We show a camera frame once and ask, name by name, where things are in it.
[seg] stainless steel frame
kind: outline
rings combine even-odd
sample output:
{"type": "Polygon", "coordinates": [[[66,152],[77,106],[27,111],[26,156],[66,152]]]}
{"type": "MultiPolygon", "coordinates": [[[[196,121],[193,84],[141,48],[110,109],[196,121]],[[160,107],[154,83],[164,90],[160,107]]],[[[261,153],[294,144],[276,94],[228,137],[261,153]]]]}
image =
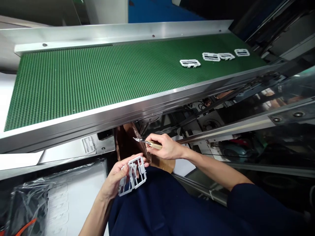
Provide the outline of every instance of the stainless steel frame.
{"type": "MultiPolygon", "coordinates": [[[[227,135],[239,134],[248,131],[263,129],[263,128],[270,128],[276,126],[274,122],[269,118],[270,116],[273,117],[274,114],[281,114],[284,111],[288,110],[295,110],[297,108],[303,108],[304,106],[313,105],[315,101],[313,98],[308,98],[302,100],[300,102],[296,102],[294,104],[286,105],[272,111],[263,112],[261,114],[251,116],[247,119],[225,125],[219,128],[215,128],[212,130],[200,132],[198,134],[191,135],[187,138],[181,139],[178,142],[180,144],[186,143],[194,143],[200,140],[211,139],[213,142],[216,142],[216,138],[220,138],[227,135]]],[[[292,122],[303,121],[301,118],[300,120],[295,119],[292,122]]]]}
{"type": "Polygon", "coordinates": [[[231,33],[233,20],[157,22],[0,30],[15,53],[231,33]]]}
{"type": "Polygon", "coordinates": [[[237,163],[237,162],[224,162],[225,164],[238,169],[247,169],[255,171],[264,171],[277,174],[295,175],[308,178],[315,178],[315,169],[311,168],[296,168],[296,167],[282,167],[262,164],[251,163],[237,163]]]}
{"type": "Polygon", "coordinates": [[[279,65],[264,66],[7,131],[0,134],[0,153],[45,150],[236,88],[278,67],[279,65]]]}
{"type": "Polygon", "coordinates": [[[178,174],[172,174],[175,179],[177,179],[179,182],[182,182],[192,188],[194,188],[196,191],[202,193],[203,195],[207,196],[208,198],[211,198],[213,201],[216,201],[223,206],[227,206],[227,195],[224,193],[221,193],[215,189],[208,189],[206,186],[203,186],[193,180],[190,180],[186,177],[182,177],[178,174]]]}
{"type": "MultiPolygon", "coordinates": [[[[230,33],[228,27],[231,23],[231,20],[162,22],[11,29],[0,30],[0,33],[15,44],[15,51],[20,55],[55,48],[230,33]]],[[[37,152],[127,122],[159,115],[206,96],[242,86],[279,66],[264,66],[4,132],[0,134],[0,153],[37,152]]]]}

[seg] right hand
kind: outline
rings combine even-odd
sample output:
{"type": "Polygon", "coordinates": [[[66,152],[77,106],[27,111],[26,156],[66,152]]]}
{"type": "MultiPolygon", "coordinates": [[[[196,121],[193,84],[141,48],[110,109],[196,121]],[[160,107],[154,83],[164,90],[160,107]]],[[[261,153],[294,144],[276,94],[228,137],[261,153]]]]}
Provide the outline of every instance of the right hand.
{"type": "Polygon", "coordinates": [[[166,160],[175,160],[184,157],[186,147],[171,139],[167,134],[158,135],[152,133],[145,140],[156,141],[162,144],[161,150],[150,147],[148,144],[146,144],[147,151],[160,158],[166,160]]]}

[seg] green conveyor belt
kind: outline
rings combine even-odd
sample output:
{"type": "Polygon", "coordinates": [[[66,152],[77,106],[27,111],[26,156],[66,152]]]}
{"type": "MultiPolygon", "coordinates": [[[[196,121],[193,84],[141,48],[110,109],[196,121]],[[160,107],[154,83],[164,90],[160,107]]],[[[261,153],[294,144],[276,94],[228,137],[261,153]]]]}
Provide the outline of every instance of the green conveyor belt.
{"type": "Polygon", "coordinates": [[[210,62],[248,46],[233,34],[36,52],[21,57],[5,131],[265,66],[248,57],[210,62]],[[179,60],[197,59],[198,68],[179,60]]]}

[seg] screw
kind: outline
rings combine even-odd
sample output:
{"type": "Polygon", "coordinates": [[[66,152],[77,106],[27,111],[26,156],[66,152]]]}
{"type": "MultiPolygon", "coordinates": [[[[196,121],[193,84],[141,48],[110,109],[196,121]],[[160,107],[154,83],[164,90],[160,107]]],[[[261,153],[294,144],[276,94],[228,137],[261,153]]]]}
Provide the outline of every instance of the screw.
{"type": "Polygon", "coordinates": [[[295,117],[302,117],[302,116],[304,116],[304,115],[305,115],[305,113],[302,112],[302,111],[297,111],[297,112],[295,112],[295,113],[293,114],[293,116],[295,116],[295,117]]]}
{"type": "Polygon", "coordinates": [[[275,118],[273,118],[273,121],[274,122],[280,122],[280,121],[282,121],[282,119],[280,117],[275,117],[275,118]]]}

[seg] metal bracket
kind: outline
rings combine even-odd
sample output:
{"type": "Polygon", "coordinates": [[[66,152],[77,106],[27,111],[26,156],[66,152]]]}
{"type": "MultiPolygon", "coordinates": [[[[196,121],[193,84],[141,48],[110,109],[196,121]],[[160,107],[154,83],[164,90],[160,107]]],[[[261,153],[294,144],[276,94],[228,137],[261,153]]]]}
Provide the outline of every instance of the metal bracket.
{"type": "Polygon", "coordinates": [[[269,118],[277,126],[311,120],[315,118],[315,103],[275,113],[270,115],[269,118]]]}

